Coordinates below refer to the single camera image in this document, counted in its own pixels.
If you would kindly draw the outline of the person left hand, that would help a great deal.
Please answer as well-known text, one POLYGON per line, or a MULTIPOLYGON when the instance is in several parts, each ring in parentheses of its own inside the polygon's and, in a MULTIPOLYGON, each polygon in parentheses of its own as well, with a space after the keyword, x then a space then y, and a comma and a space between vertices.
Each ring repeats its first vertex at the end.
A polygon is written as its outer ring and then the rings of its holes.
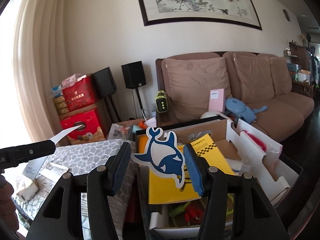
POLYGON ((19 222, 16 215, 16 206, 12 200, 14 189, 12 185, 5 180, 1 175, 1 192, 0 192, 0 206, 1 206, 1 218, 10 228, 13 233, 16 233, 19 229, 19 222))

